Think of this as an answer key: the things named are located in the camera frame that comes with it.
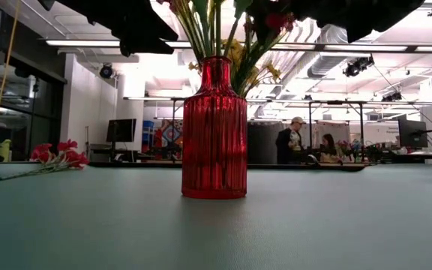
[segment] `person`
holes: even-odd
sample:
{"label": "person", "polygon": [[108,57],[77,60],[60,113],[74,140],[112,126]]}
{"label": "person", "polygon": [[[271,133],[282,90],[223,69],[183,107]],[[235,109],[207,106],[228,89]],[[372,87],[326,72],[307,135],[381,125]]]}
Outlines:
{"label": "person", "polygon": [[322,163],[337,163],[338,152],[336,151],[335,139],[331,134],[322,136],[321,160]]}
{"label": "person", "polygon": [[278,164],[297,164],[301,162],[303,146],[299,131],[304,123],[303,118],[295,117],[291,120],[291,125],[277,135]]}

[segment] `glass vase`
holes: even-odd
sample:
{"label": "glass vase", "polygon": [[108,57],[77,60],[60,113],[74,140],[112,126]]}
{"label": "glass vase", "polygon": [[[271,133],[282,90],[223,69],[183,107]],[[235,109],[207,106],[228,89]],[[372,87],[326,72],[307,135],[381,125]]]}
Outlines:
{"label": "glass vase", "polygon": [[228,58],[202,61],[199,91],[184,101],[181,191],[198,199],[246,195],[247,106],[231,87]]}

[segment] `red flower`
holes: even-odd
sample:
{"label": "red flower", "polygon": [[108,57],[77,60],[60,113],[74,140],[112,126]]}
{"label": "red flower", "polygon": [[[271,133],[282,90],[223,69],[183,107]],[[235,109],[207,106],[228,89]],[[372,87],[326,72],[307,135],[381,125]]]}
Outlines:
{"label": "red flower", "polygon": [[33,152],[31,153],[32,161],[40,161],[42,163],[46,163],[51,160],[53,154],[51,154],[50,147],[53,146],[50,143],[44,143],[42,145],[38,145],[34,147]]}
{"label": "red flower", "polygon": [[89,164],[89,161],[84,154],[78,154],[74,150],[66,152],[66,160],[69,163],[70,168],[82,169],[83,165]]}
{"label": "red flower", "polygon": [[58,151],[67,151],[77,147],[78,147],[78,143],[69,139],[67,142],[60,142],[58,144]]}
{"label": "red flower", "polygon": [[266,25],[279,33],[282,28],[287,31],[293,30],[293,22],[295,18],[292,13],[280,14],[280,13],[270,13],[265,20]]}
{"label": "red flower", "polygon": [[44,152],[42,152],[42,153],[39,154],[39,156],[37,157],[37,159],[38,159],[41,163],[45,164],[46,162],[48,162],[48,161],[51,160],[51,152],[49,152],[49,151],[44,151]]}

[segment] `yellow flower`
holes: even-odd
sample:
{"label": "yellow flower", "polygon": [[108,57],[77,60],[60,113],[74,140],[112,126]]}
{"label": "yellow flower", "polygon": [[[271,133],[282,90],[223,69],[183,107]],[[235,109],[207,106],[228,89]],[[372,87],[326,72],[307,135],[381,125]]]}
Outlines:
{"label": "yellow flower", "polygon": [[268,69],[269,73],[273,76],[272,79],[275,83],[278,81],[278,79],[280,79],[281,71],[277,70],[271,62],[265,64],[263,68]]}
{"label": "yellow flower", "polygon": [[193,64],[193,62],[189,63],[187,68],[189,68],[190,71],[192,70],[200,71],[200,66],[198,64]]}
{"label": "yellow flower", "polygon": [[[223,40],[223,46],[226,48],[228,46],[228,40]],[[241,57],[243,56],[245,48],[241,44],[233,39],[228,49],[228,58],[232,61],[235,67],[239,67],[241,64]]]}

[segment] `table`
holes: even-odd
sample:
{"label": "table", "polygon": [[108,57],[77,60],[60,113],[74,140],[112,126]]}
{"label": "table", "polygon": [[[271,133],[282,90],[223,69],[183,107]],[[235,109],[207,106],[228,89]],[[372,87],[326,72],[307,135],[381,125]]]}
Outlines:
{"label": "table", "polygon": [[228,201],[180,185],[155,168],[0,181],[0,269],[432,269],[432,165],[250,170]]}

